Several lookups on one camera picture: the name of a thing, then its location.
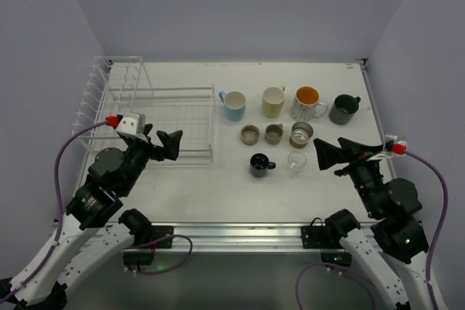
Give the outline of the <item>clear glass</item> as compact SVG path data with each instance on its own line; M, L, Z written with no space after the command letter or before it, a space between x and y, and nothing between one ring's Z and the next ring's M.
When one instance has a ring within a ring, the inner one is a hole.
M288 173L296 176L302 172L307 164L307 157L303 152L291 152L288 155Z

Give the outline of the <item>cream brown mug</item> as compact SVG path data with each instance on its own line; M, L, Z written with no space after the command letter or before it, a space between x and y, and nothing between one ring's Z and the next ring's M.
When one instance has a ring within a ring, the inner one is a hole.
M296 149L305 148L314 134L313 127L306 122L296 122L291 127L289 143Z

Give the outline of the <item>dark teal wave mug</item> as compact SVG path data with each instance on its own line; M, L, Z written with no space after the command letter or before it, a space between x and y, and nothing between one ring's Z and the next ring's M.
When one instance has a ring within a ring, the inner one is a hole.
M348 94L337 96L328 114L331 122L339 126L347 125L359 110L360 102L360 97Z

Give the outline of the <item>white patterned orange-inside mug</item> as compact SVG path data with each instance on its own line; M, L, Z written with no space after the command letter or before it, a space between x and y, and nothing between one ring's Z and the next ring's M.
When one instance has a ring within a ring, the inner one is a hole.
M328 112L328 105L320 101L319 92L310 87L300 87L295 94L290 115L295 121L308 122Z

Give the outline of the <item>grey small cup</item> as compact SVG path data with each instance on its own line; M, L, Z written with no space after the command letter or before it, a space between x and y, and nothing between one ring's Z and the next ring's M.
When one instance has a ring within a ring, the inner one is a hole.
M281 139L283 138L283 125L281 123L268 125L265 129L264 136L268 144L279 144Z

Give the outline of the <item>dark blue mug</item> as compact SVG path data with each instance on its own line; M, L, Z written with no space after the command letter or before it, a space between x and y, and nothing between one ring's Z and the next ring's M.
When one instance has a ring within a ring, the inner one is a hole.
M275 169L276 163L263 153L256 153L251 156L249 163L249 172L255 178L263 178L269 170Z

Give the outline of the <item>light blue mug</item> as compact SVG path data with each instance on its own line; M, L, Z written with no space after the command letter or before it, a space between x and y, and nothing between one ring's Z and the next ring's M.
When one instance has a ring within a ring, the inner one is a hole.
M240 121L246 109L246 97L239 91L219 92L219 98L224 105L225 115L229 121Z

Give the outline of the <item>speckled beige small cup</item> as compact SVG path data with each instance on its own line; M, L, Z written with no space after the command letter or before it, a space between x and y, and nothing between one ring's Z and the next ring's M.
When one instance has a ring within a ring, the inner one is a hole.
M240 139L247 146L255 145L260 138L260 130L255 125L245 125L240 130Z

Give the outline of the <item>pale yellow mug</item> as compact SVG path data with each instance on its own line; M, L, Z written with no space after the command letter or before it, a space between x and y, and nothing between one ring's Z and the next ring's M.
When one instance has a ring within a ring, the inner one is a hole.
M262 112L266 118L277 118L286 100L286 87L273 86L264 90L262 94Z

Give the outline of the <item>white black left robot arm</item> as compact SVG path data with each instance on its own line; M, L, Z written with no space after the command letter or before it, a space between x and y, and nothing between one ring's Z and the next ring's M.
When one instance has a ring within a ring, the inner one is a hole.
M1 281L2 303L13 303L16 309L63 309L68 291L116 252L154 248L169 239L165 235L151 240L152 224L136 209L124 211L111 228L105 226L149 161L178 158L183 132L157 131L157 146L148 135L150 124L118 115L104 125L114 128L127 148L107 147L97 153L84 184L67 206L58 206L53 235L17 276Z

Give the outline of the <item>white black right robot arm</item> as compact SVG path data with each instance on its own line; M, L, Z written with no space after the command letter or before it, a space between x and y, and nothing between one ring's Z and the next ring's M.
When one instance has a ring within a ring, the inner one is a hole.
M390 309L446 309L432 273L432 255L438 238L426 238L415 218L422 204L413 182L394 178L385 182L380 162L407 155L407 143L386 136L382 144L369 146L340 137L337 145L313 141L318 166L324 171L336 164L336 176L348 176L368 217L375 220L370 241L355 216L340 210L323 228L332 242L340 244L356 260Z

